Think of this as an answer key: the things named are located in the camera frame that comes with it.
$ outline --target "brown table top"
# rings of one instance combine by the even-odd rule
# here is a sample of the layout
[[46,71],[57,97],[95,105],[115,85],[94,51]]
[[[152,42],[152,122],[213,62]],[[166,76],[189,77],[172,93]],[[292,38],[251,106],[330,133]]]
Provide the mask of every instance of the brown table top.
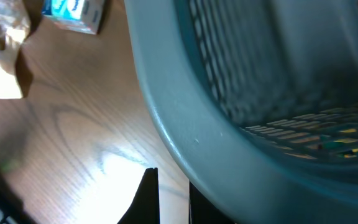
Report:
[[123,0],[99,35],[40,20],[17,63],[24,100],[0,100],[0,166],[37,223],[116,223],[144,170],[159,168],[161,223],[188,220],[188,180],[161,142],[137,82]]

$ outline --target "small box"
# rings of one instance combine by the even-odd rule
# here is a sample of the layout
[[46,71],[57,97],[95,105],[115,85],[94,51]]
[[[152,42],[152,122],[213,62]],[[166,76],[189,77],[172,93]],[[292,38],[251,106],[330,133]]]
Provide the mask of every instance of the small box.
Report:
[[97,34],[104,0],[45,0],[42,14],[59,28]]

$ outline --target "plastic bag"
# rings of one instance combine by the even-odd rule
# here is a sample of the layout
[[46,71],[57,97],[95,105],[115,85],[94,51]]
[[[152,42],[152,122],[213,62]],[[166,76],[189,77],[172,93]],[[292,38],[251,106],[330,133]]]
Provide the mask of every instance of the plastic bag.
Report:
[[30,19],[22,0],[0,0],[0,99],[23,97],[15,64],[29,33]]

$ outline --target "wooden table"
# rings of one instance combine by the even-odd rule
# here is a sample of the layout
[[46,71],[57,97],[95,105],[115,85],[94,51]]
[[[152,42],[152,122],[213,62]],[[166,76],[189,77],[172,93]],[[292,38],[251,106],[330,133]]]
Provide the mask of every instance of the wooden table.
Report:
[[123,0],[106,5],[99,35],[40,20],[17,63],[31,86],[0,100],[0,166],[37,223],[117,223],[144,170],[159,168],[161,223],[186,223],[188,179],[150,120],[137,82]]

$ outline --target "wood grain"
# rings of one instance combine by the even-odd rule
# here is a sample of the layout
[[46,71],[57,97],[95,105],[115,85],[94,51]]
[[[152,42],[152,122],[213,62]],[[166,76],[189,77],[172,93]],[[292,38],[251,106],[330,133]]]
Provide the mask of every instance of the wood grain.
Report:
[[60,30],[40,20],[41,0],[25,3],[28,97],[0,100],[0,167],[25,210],[37,223],[116,223],[158,167],[161,223],[186,223],[188,179],[145,107],[123,1],[108,1],[99,35]]

